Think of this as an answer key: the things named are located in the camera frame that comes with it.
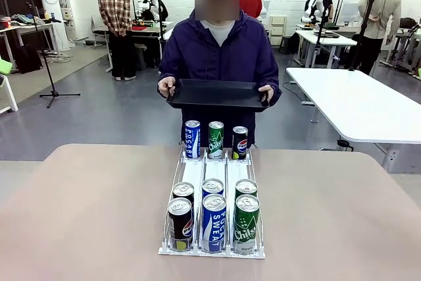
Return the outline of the person's right hand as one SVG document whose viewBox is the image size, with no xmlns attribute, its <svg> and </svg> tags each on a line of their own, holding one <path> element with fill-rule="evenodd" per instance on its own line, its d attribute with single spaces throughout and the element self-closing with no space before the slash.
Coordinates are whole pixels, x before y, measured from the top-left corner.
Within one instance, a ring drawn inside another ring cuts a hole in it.
<svg viewBox="0 0 421 281">
<path fill-rule="evenodd" d="M 158 92 L 165 98 L 173 96 L 175 92 L 176 79 L 173 76 L 163 78 L 158 82 Z"/>
</svg>

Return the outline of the person's left hand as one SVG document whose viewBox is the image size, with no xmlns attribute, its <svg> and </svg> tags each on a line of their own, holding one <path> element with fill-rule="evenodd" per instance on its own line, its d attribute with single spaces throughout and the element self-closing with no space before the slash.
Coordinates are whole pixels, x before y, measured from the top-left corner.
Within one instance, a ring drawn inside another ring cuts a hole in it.
<svg viewBox="0 0 421 281">
<path fill-rule="evenodd" d="M 259 93 L 261 96 L 261 103 L 267 103 L 269 105 L 274 96 L 274 89 L 267 84 L 259 88 Z"/>
</svg>

